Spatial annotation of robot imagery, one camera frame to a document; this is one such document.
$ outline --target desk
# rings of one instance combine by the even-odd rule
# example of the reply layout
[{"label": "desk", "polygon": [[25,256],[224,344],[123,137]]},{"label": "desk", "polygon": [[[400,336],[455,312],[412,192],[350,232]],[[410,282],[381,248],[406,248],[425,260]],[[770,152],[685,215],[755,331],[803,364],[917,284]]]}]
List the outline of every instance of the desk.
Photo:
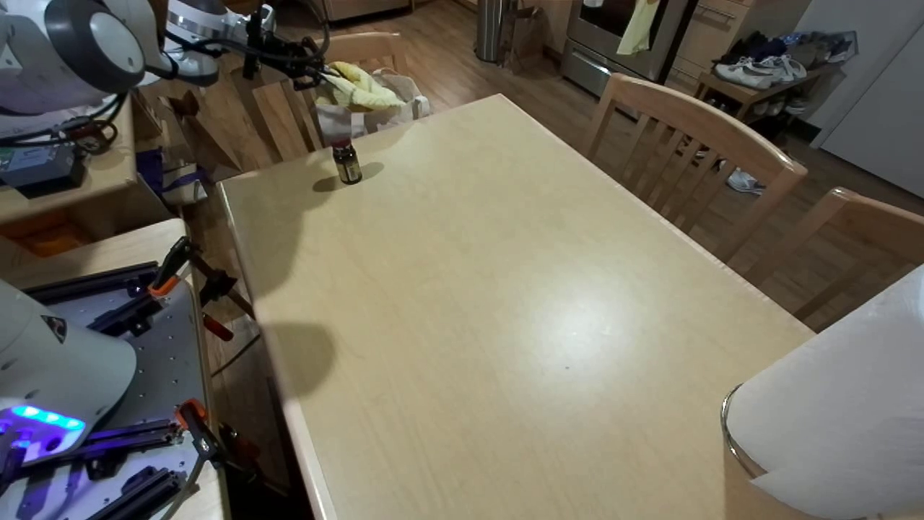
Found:
[{"label": "desk", "polygon": [[133,111],[130,104],[123,104],[122,114],[114,117],[119,139],[107,154],[85,159],[85,176],[81,188],[25,201],[20,192],[0,185],[0,225],[59,212],[74,202],[107,196],[135,185],[135,139],[133,139],[130,118],[133,118]]},{"label": "desk", "polygon": [[[165,219],[130,234],[119,234],[48,260],[22,263],[22,251],[0,251],[0,277],[12,286],[41,286],[68,277],[98,276],[119,267],[152,263],[162,260],[171,245],[185,238],[182,219]],[[224,518],[223,482],[214,465],[201,469],[200,492],[182,504],[176,513],[178,520],[220,520]]]},{"label": "desk", "polygon": [[318,518],[721,518],[812,332],[501,95],[355,149],[223,183]]}]

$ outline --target kitchen cabinet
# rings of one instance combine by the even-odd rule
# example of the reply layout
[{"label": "kitchen cabinet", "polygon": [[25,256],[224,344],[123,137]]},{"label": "kitchen cabinet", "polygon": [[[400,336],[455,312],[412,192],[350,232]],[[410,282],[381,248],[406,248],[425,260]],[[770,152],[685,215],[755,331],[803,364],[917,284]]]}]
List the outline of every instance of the kitchen cabinet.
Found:
[{"label": "kitchen cabinet", "polygon": [[546,11],[546,20],[549,20],[546,48],[553,50],[558,55],[563,55],[575,0],[533,0],[533,4]]},{"label": "kitchen cabinet", "polygon": [[328,20],[363,17],[393,10],[410,10],[410,0],[331,0],[325,4]]},{"label": "kitchen cabinet", "polygon": [[699,0],[664,84],[696,92],[699,76],[738,39],[790,33],[804,10],[807,0]]}]

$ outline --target white container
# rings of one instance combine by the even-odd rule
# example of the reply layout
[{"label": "white container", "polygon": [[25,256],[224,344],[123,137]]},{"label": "white container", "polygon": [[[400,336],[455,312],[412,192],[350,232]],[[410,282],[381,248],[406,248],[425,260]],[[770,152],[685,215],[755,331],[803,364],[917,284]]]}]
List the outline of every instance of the white container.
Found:
[{"label": "white container", "polygon": [[751,482],[812,518],[924,505],[924,269],[914,269],[728,406]]}]

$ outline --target small bottle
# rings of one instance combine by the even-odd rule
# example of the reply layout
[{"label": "small bottle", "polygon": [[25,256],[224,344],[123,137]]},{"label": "small bottle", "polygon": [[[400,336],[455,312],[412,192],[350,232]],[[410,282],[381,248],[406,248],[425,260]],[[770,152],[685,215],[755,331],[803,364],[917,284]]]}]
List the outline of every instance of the small bottle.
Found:
[{"label": "small bottle", "polygon": [[350,143],[350,139],[347,139],[347,143],[331,143],[328,149],[331,149],[331,154],[335,154],[341,183],[344,183],[344,185],[361,183],[361,179],[363,179],[363,170],[357,167],[353,143]]}]

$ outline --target blue led light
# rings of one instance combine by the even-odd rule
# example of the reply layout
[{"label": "blue led light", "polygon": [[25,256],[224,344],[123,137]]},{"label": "blue led light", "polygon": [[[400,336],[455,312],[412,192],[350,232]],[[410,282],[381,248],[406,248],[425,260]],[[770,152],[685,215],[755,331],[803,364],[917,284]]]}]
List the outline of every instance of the blue led light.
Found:
[{"label": "blue led light", "polygon": [[59,414],[52,414],[52,410],[41,410],[41,407],[28,407],[28,406],[16,406],[16,407],[12,407],[12,414],[20,417],[20,420],[42,423],[48,427],[83,430],[81,420],[59,417]]},{"label": "blue led light", "polygon": [[31,420],[31,417],[36,417],[36,407],[20,406],[13,414],[22,420]]}]

